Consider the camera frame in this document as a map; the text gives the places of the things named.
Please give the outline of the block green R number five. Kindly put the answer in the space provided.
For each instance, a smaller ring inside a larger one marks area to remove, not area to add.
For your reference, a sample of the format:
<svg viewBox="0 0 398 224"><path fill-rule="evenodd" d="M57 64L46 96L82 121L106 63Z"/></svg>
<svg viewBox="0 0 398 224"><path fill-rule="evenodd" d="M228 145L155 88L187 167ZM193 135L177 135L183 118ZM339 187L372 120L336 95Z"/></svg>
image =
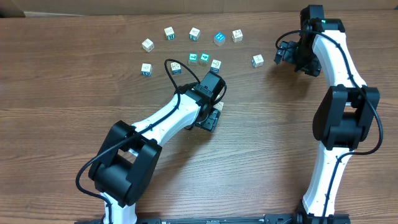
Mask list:
<svg viewBox="0 0 398 224"><path fill-rule="evenodd" d="M223 109L223 102L219 102L213 106L215 109L221 111Z"/></svg>

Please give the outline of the block blue T side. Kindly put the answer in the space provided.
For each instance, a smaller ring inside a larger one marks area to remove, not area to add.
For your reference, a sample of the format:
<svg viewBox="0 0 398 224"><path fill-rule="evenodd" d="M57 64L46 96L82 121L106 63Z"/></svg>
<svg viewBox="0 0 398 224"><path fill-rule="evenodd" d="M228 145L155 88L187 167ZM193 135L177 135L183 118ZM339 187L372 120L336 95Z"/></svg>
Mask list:
<svg viewBox="0 0 398 224"><path fill-rule="evenodd" d="M254 55L252 57L251 63L254 68L261 67L264 64L264 59L261 54Z"/></svg>

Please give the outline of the umbrella block blue side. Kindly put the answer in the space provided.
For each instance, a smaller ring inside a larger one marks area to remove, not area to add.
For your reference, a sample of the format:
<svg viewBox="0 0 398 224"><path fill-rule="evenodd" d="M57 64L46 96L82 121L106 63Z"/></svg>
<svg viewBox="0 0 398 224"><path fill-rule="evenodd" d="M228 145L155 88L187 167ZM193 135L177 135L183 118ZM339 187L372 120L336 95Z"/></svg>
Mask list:
<svg viewBox="0 0 398 224"><path fill-rule="evenodd" d="M213 59L210 70L214 73L219 73L221 68L221 61Z"/></svg>

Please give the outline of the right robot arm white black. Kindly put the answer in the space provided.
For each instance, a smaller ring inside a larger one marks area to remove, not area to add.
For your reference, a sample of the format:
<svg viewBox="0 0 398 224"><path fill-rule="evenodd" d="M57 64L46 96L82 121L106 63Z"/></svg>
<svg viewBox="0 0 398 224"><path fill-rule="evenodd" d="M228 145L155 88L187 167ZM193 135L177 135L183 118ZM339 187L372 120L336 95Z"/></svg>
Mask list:
<svg viewBox="0 0 398 224"><path fill-rule="evenodd" d="M377 123L379 139L365 155L376 152L383 140L376 111L377 88L367 86L359 75L346 44L340 19L325 18L323 6L309 5L300 12L299 41L275 42L275 63L295 65L295 71L317 77L324 74L328 90L312 123L318 154L310 185L292 223L349 223L348 215L335 214L335 197L345 167Z"/></svg>

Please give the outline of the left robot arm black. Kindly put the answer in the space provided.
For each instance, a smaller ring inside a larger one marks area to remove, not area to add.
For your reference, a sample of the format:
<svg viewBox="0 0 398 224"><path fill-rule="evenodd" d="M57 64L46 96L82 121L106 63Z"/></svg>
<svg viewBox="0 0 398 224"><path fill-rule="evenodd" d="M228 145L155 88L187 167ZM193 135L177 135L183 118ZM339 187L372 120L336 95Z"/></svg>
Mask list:
<svg viewBox="0 0 398 224"><path fill-rule="evenodd" d="M158 112L132 125L118 121L109 130L88 176L104 201L100 223L135 223L136 202L153 176L163 145L184 128L214 131L226 92L225 81L208 72L200 83L179 86Z"/></svg>

